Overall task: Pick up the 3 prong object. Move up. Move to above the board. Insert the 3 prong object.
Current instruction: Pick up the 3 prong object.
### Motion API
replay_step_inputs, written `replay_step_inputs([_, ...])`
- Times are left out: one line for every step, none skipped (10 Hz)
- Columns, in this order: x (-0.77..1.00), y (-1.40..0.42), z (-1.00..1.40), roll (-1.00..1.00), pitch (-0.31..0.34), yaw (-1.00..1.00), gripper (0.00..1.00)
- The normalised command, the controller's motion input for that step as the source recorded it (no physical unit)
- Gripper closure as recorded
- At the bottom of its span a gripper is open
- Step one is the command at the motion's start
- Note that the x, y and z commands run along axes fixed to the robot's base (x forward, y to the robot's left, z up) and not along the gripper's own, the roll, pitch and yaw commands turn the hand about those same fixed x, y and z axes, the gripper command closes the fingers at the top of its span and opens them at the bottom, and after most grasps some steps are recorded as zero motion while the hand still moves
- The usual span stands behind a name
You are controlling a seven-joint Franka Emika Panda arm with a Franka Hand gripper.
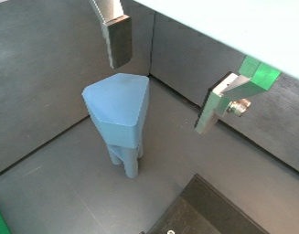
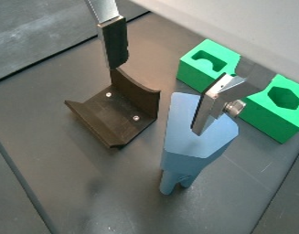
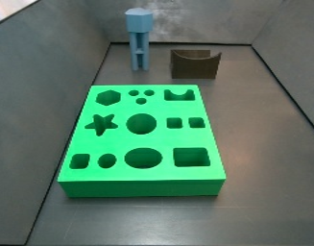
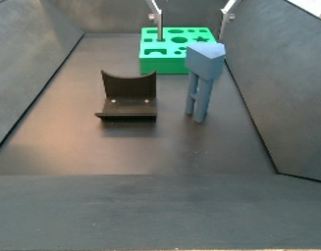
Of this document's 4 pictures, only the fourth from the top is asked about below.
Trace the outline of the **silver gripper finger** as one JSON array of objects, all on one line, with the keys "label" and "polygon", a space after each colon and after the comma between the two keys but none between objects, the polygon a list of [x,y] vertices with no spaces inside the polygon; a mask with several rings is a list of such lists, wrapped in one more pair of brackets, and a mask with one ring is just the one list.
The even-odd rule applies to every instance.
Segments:
[{"label": "silver gripper finger", "polygon": [[220,28],[219,28],[219,35],[218,39],[223,38],[223,33],[224,33],[224,25],[228,21],[230,17],[230,11],[234,8],[236,0],[227,0],[224,6],[220,8],[220,13],[222,13],[222,22],[220,22]]},{"label": "silver gripper finger", "polygon": [[151,12],[148,13],[148,19],[157,26],[157,41],[161,41],[161,10],[155,0],[145,0],[145,3],[151,9]]}]

